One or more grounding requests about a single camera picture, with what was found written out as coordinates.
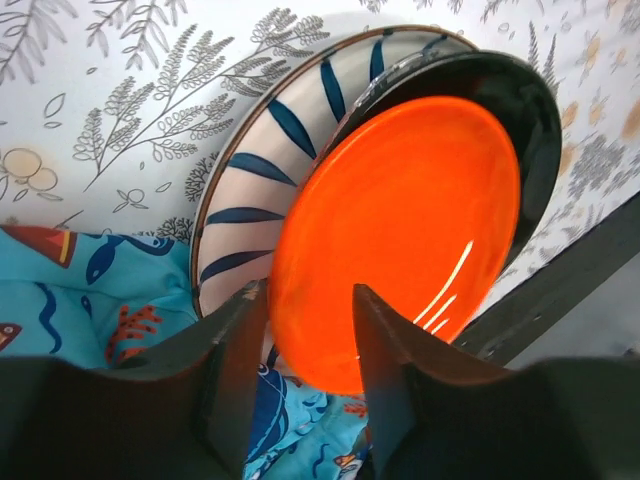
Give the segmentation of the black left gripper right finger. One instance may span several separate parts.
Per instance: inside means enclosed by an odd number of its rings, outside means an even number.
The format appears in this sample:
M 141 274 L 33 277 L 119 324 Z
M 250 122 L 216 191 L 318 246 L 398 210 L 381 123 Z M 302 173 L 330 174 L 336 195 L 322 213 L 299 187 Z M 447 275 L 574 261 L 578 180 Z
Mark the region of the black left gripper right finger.
M 635 479 L 639 362 L 559 358 L 512 371 L 353 290 L 379 479 Z

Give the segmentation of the black round plate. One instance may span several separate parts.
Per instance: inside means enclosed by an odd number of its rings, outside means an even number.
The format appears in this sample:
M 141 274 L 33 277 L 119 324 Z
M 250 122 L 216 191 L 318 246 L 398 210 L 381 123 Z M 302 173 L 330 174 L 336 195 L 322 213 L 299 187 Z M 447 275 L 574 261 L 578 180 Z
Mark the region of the black round plate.
M 549 204 L 562 151 L 559 109 L 547 83 L 513 55 L 473 50 L 440 58 L 401 80 L 363 115 L 342 124 L 317 154 L 312 170 L 347 136 L 374 116 L 401 103 L 430 96 L 470 100 L 492 113 L 508 133 L 518 158 L 521 206 L 509 266 L 532 238 Z

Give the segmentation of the orange round plate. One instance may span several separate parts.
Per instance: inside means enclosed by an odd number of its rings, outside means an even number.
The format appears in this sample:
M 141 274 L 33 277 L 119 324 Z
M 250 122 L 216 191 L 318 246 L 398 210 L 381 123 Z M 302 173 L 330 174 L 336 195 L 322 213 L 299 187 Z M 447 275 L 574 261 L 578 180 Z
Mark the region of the orange round plate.
M 269 279 L 275 344 L 294 374 L 360 394 L 352 290 L 453 340 L 500 273 L 521 203 L 515 148 L 486 107 L 404 102 L 320 162 L 285 219 Z

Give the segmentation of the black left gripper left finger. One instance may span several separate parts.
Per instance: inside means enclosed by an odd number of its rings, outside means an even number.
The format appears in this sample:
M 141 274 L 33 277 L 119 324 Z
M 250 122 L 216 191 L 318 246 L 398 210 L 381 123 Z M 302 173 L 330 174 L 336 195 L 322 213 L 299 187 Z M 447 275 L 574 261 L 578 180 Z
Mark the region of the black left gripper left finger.
M 115 369 L 1 363 L 5 479 L 239 479 L 249 450 L 267 286 Z

